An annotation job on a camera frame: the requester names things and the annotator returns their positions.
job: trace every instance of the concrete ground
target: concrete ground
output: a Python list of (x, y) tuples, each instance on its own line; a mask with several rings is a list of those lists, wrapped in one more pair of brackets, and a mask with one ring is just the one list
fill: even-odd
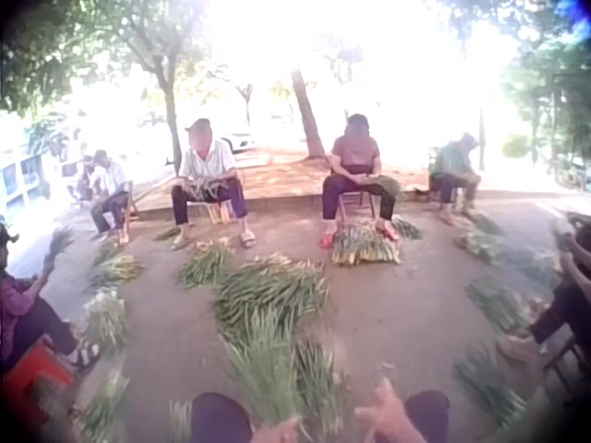
[[(584, 210), (586, 205), (586, 198), (481, 203), (509, 238), (547, 249), (552, 248), (549, 223), (559, 211)], [(492, 344), (494, 336), (481, 313), (465, 298), (464, 286), (471, 278), (488, 273), (520, 288), (536, 288), (521, 275), (469, 257), (452, 244), (457, 231), (435, 221), (424, 207), (408, 204), (402, 211), (406, 219), (423, 228), (425, 238), (404, 244), (400, 266), (334, 267), (328, 253), (316, 246), (322, 229), (318, 213), (304, 210), (251, 214), (258, 245), (248, 251), (237, 247), (235, 262), (274, 252), (324, 260), (331, 302), (320, 324), (330, 331), (326, 340), (350, 376), (351, 404), (367, 401), (371, 386), (384, 375), (403, 397), (441, 389), (452, 402), (449, 441), (471, 442), (490, 425), (453, 382), (452, 363), (469, 345)], [(168, 244), (152, 240), (169, 226), (165, 221), (134, 222), (127, 247), (127, 253), (146, 267), (139, 278), (121, 289), (128, 301), (131, 331), (125, 367), (131, 381), (124, 407), (129, 441), (165, 441), (169, 401), (191, 400), (211, 390), (242, 400), (227, 376), (225, 350), (209, 310), (210, 291), (188, 292), (176, 284), (175, 274), (188, 252), (173, 253)], [(199, 238), (217, 238), (235, 236), (235, 228), (200, 219), (195, 232)], [(89, 239), (92, 229), (87, 222), (75, 223), (75, 229), (76, 242), (59, 258), (43, 292), (61, 315), (72, 318), (90, 298), (88, 275), (96, 247)], [(41, 266), (42, 254), (21, 254), (11, 269), (23, 275), (18, 271), (36, 269), (30, 263), (37, 261)], [(362, 441), (363, 426), (355, 420), (345, 423), (339, 441)]]

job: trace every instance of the dark pants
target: dark pants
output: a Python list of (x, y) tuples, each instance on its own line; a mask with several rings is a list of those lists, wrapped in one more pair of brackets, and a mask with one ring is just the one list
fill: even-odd
[(67, 323), (41, 297), (35, 299), (27, 314), (20, 317), (15, 326), (12, 353), (2, 364), (2, 372), (8, 372), (27, 350), (47, 334), (55, 349), (64, 354), (74, 352), (78, 345)]
[(476, 198), (476, 191), (478, 189), (478, 184), (476, 183), (470, 183), (467, 180), (449, 174), (438, 174), (435, 180), (437, 182), (437, 188), (440, 191), (441, 203), (445, 205), (452, 203), (453, 190), (458, 187), (464, 189), (464, 198), (466, 201), (474, 201)]
[(116, 229), (123, 229), (125, 221), (125, 209), (127, 207), (127, 192), (122, 191), (113, 194), (105, 201), (95, 204), (90, 210), (90, 215), (94, 220), (96, 229), (99, 233), (106, 233), (111, 229), (109, 222), (104, 218), (104, 214), (111, 212)]
[[(197, 200), (179, 185), (173, 186), (171, 196), (173, 198), (173, 213), (175, 214), (176, 225), (188, 223), (187, 203)], [(247, 216), (247, 203), (242, 193), (242, 185), (237, 178), (231, 178), (224, 183), (224, 186), (218, 186), (215, 196), (208, 194), (205, 197), (207, 203), (218, 203), (226, 200), (230, 200), (237, 219), (243, 219)]]
[[(431, 390), (404, 402), (406, 413), (428, 443), (445, 443), (450, 402), (443, 392)], [(252, 430), (248, 413), (234, 400), (208, 392), (193, 400), (191, 442), (248, 443)], [(376, 435), (376, 443), (393, 443)]]
[(530, 330), (537, 343), (552, 336), (562, 325), (568, 324), (578, 344), (591, 351), (591, 304), (573, 281), (562, 281), (554, 290), (554, 301)]
[[(350, 174), (371, 174), (371, 166), (345, 166)], [(382, 177), (380, 180), (392, 180), (393, 178)], [(396, 196), (391, 189), (397, 186), (388, 186), (388, 188), (378, 185), (357, 185), (343, 175), (331, 174), (324, 179), (322, 185), (322, 217), (324, 220), (334, 220), (336, 211), (339, 208), (339, 196), (345, 192), (366, 191), (373, 196), (380, 196), (380, 218), (391, 220), (396, 204)]]

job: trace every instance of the shoe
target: shoe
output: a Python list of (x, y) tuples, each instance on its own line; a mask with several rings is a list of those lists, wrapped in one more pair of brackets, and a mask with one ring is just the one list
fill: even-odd
[(540, 346), (532, 336), (525, 339), (513, 335), (504, 335), (497, 342), (501, 352), (513, 360), (527, 363), (539, 357)]

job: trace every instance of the bush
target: bush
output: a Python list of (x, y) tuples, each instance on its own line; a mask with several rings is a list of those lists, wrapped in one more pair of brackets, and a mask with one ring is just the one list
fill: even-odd
[(502, 147), (502, 153), (510, 159), (521, 159), (530, 151), (529, 137), (513, 135), (508, 136)]

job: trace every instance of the white shirt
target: white shirt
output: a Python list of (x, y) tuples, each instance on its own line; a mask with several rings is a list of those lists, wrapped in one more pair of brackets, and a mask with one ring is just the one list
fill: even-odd
[(101, 179), (101, 189), (107, 191), (111, 196), (115, 190), (127, 181), (126, 174), (121, 165), (117, 162), (111, 161), (109, 169), (104, 169), (102, 166), (97, 166), (96, 174)]
[(217, 177), (235, 167), (236, 159), (230, 147), (222, 140), (215, 140), (205, 160), (201, 159), (195, 150), (186, 150), (178, 175), (198, 181), (203, 177)]

